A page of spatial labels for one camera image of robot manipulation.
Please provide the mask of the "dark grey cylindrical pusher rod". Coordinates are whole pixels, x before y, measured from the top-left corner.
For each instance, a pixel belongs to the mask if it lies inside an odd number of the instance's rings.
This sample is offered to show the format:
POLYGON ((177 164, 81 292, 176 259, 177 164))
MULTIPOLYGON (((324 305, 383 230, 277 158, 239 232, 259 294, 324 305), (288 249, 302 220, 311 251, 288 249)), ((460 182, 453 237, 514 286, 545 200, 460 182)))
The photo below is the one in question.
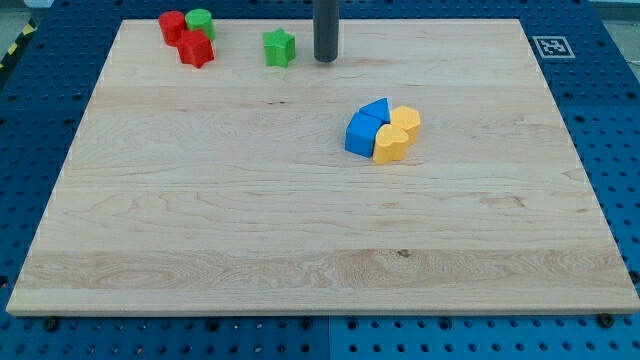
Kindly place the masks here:
POLYGON ((338 56, 339 1, 313 1, 314 58, 323 63, 334 61, 338 56))

